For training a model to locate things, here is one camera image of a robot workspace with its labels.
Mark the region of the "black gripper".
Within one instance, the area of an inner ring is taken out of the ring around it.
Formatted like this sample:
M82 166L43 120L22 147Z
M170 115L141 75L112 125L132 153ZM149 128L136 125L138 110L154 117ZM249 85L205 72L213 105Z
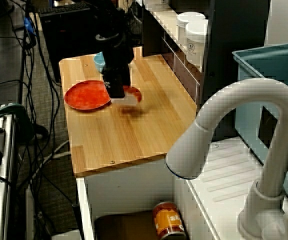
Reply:
M111 99L123 99L124 87L131 85L129 64L134 58L133 47L126 36L100 37L104 58L104 86Z

